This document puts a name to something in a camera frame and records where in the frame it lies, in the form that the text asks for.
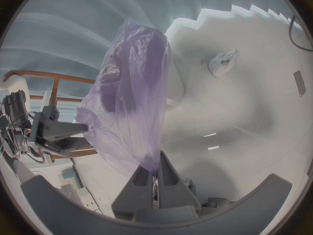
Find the crumpled plastic bag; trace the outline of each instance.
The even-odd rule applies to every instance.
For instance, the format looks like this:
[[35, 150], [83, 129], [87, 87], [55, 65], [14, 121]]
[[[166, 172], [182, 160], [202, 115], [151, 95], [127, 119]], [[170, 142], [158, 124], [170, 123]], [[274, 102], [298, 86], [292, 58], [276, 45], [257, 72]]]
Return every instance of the crumpled plastic bag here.
[[237, 50], [234, 49], [229, 53], [218, 53], [210, 62], [209, 62], [209, 71], [219, 78], [227, 73], [235, 65], [235, 56]]
[[89, 127], [85, 139], [128, 177], [138, 165], [157, 175], [169, 57], [166, 36], [128, 18], [77, 108], [76, 121]]

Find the purple plastic bag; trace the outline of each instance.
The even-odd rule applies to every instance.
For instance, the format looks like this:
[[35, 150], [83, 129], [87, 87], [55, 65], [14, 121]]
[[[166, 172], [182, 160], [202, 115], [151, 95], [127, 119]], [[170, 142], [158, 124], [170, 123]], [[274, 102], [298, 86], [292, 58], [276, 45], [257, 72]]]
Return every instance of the purple plastic bag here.
[[86, 140], [128, 177], [138, 165], [157, 174], [169, 57], [166, 36], [128, 18], [77, 108], [76, 121], [89, 126]]

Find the purple bin liner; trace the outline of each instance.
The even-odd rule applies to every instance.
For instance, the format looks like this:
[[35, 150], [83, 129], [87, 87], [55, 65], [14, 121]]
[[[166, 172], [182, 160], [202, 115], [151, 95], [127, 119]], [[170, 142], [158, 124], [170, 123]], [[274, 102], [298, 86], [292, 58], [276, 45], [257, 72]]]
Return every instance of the purple bin liner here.
[[89, 127], [86, 140], [128, 177], [138, 165], [157, 175], [169, 58], [166, 36], [128, 18], [77, 108], [76, 121]]

